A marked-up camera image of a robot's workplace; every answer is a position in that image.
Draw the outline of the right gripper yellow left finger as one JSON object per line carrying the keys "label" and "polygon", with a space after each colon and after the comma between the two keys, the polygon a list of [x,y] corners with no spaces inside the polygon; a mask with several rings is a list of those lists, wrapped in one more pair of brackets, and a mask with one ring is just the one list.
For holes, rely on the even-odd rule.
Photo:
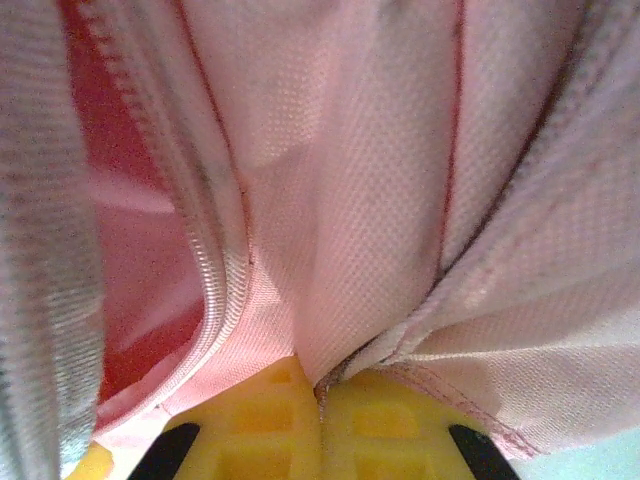
{"label": "right gripper yellow left finger", "polygon": [[295,356],[174,416],[131,479],[319,479],[321,427]]}

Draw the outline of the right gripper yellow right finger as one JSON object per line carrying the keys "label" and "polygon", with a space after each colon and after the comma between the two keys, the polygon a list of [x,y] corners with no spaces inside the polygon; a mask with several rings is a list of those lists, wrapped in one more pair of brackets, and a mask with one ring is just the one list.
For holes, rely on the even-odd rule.
{"label": "right gripper yellow right finger", "polygon": [[377,371],[331,387],[321,426],[324,479],[519,477],[481,424]]}

